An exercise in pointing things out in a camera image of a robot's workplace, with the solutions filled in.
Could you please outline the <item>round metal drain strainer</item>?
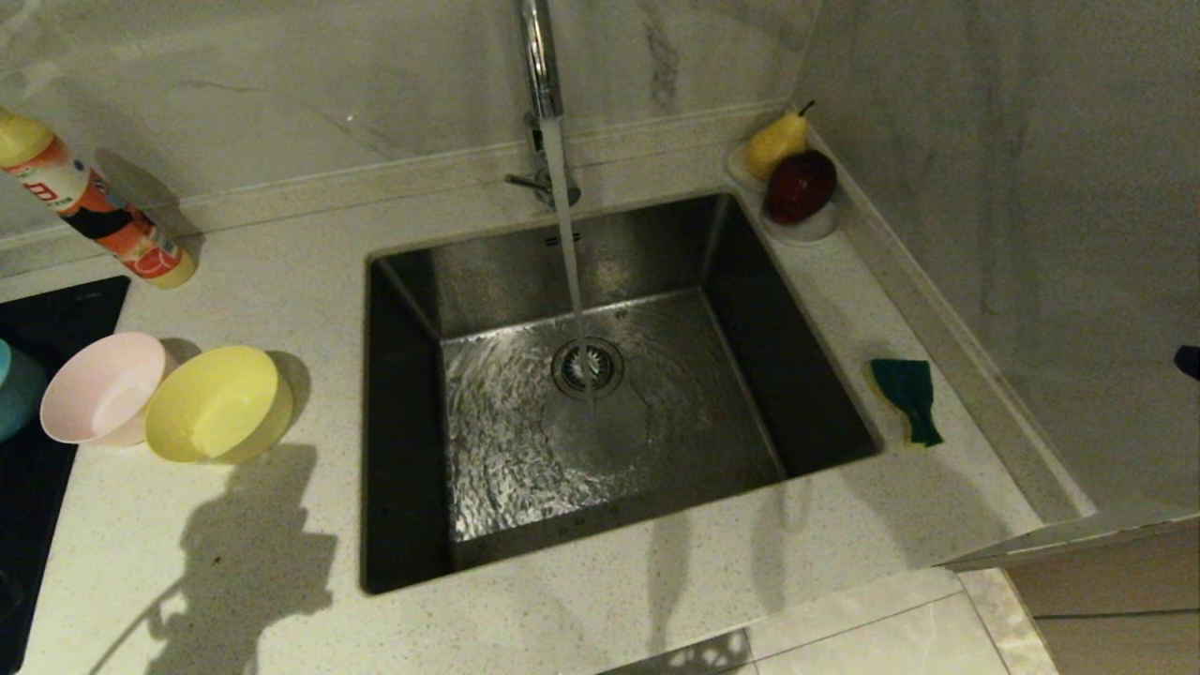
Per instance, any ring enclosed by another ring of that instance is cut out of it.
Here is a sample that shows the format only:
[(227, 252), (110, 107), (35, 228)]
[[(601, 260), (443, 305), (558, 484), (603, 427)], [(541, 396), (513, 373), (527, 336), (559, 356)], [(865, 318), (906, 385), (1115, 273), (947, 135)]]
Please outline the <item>round metal drain strainer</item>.
[(607, 398), (624, 380), (624, 357), (604, 338), (570, 340), (556, 351), (551, 376), (557, 389), (574, 400)]

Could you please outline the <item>pink plastic bowl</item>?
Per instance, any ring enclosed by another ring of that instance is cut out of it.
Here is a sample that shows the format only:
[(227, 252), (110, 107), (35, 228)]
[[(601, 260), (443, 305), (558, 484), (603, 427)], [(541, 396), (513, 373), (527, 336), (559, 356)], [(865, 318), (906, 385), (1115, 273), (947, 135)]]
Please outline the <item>pink plastic bowl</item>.
[(52, 377), (38, 410), (41, 428), (67, 444), (142, 443), (146, 405), (176, 368), (160, 338), (140, 331), (102, 338)]

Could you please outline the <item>stainless steel sink basin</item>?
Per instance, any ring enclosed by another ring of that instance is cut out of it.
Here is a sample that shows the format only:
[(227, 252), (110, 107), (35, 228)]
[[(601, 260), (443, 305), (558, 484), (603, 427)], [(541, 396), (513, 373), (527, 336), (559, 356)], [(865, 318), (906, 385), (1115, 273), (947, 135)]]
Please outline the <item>stainless steel sink basin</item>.
[(574, 223), (607, 398), (557, 389), (576, 340), (553, 225), (367, 267), (365, 593), (394, 593), (875, 456), (875, 441), (734, 196)]

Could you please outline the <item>yellow pear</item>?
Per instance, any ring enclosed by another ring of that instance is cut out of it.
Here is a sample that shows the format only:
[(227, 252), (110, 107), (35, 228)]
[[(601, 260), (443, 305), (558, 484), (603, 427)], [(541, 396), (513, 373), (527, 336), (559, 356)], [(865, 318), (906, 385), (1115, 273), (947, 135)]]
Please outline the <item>yellow pear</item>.
[(800, 108), (788, 107), (767, 127), (760, 129), (744, 148), (744, 167), (755, 179), (766, 181), (782, 159), (806, 150), (810, 123), (806, 112), (815, 104), (809, 101)]

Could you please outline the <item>blue plastic bowl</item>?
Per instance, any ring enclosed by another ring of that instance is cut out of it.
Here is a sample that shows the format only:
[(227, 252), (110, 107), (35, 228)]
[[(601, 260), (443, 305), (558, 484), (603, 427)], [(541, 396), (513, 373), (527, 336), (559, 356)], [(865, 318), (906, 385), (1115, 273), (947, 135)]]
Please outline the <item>blue plastic bowl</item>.
[(13, 440), (38, 416), (47, 384), (46, 368), (0, 338), (0, 443)]

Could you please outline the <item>running water stream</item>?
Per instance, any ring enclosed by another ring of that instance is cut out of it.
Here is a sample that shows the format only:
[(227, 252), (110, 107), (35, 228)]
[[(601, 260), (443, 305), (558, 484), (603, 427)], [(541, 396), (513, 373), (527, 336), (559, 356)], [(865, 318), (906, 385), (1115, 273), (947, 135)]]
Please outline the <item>running water stream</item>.
[(584, 304), (581, 294), (578, 276), (578, 256), (574, 241), (574, 219), (571, 217), (570, 181), (568, 179), (566, 159), (562, 132), (562, 119), (544, 119), (541, 124), (544, 131), (544, 143), (546, 165), (551, 175), (552, 196), (554, 201), (554, 213), (558, 221), (559, 239), (564, 252), (564, 268), (568, 277), (568, 291), (571, 307), (574, 307), (574, 325), (576, 328), (576, 362), (583, 366), (584, 400), (588, 405), (589, 417), (595, 416), (595, 396), (593, 392), (592, 375), (588, 374), (588, 342), (586, 340)]

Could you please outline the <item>yellow plastic bowl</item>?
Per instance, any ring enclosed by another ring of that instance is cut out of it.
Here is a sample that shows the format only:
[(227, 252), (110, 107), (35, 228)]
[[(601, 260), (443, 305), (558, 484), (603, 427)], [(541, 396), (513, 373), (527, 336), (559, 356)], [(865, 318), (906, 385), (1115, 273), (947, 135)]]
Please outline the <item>yellow plastic bowl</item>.
[(210, 350), (150, 398), (146, 447), (176, 464), (244, 464), (278, 443), (293, 412), (292, 386), (265, 351)]

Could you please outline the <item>yellow-capped orange dish soap bottle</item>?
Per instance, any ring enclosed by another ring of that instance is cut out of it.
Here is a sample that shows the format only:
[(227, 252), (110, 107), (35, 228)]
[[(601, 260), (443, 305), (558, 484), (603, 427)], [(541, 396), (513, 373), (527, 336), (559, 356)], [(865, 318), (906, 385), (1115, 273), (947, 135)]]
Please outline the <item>yellow-capped orange dish soap bottle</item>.
[(110, 189), (50, 127), (1, 106), (0, 171), (136, 277), (172, 289), (197, 271), (187, 247)]

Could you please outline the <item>small white dish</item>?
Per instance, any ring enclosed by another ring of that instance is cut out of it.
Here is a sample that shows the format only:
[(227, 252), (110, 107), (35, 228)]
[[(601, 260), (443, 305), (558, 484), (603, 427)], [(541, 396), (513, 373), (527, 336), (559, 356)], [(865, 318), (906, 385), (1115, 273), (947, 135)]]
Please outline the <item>small white dish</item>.
[(746, 145), (749, 142), (740, 142), (739, 145), (731, 149), (725, 159), (725, 168), (728, 178), (738, 185), (739, 189), (746, 189), (746, 191), (762, 196), (767, 191), (766, 179), (758, 179), (752, 175), (752, 172), (746, 171)]
[(766, 207), (767, 198), (763, 195), (758, 207), (758, 223), (769, 239), (784, 244), (785, 247), (814, 247), (818, 241), (835, 234), (839, 228), (839, 208), (833, 198), (810, 217), (802, 219), (794, 225), (782, 225), (770, 219)]

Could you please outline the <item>dark red apple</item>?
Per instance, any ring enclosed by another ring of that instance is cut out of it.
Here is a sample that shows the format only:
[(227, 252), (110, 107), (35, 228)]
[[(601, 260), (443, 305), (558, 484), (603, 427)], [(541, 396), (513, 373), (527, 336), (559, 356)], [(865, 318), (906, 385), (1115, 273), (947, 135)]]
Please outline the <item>dark red apple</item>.
[(768, 180), (764, 214), (792, 226), (817, 214), (836, 190), (836, 167), (826, 154), (809, 149), (781, 159)]

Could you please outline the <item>green and yellow sponge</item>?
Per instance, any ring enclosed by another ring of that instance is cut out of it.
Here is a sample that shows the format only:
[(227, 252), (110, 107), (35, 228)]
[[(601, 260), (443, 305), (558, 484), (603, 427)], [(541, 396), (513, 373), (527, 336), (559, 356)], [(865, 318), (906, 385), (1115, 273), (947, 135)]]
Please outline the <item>green and yellow sponge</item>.
[(866, 363), (866, 374), (882, 398), (905, 418), (908, 444), (943, 444), (932, 416), (935, 388), (929, 362), (876, 358)]

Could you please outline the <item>black induction cooktop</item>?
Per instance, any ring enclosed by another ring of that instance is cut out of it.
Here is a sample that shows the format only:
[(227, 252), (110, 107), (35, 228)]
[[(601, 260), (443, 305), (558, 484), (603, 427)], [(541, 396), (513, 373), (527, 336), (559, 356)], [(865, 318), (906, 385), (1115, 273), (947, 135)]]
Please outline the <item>black induction cooktop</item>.
[[(0, 338), (48, 377), (114, 334), (128, 277), (106, 277), (0, 303)], [(0, 443), (0, 675), (22, 670), (76, 444), (50, 440), (38, 414)]]

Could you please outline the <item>chrome faucet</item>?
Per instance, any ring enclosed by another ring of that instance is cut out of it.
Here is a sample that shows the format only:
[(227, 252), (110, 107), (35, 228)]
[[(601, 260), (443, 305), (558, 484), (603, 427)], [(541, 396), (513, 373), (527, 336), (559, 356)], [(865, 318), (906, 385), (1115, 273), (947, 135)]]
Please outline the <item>chrome faucet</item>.
[(515, 0), (524, 65), (524, 82), (529, 110), (524, 114), (529, 150), (534, 159), (532, 175), (508, 174), (504, 180), (535, 195), (536, 201), (556, 208), (553, 178), (546, 154), (546, 124), (562, 120), (564, 114), (562, 82), (559, 82), (554, 38), (548, 0)]

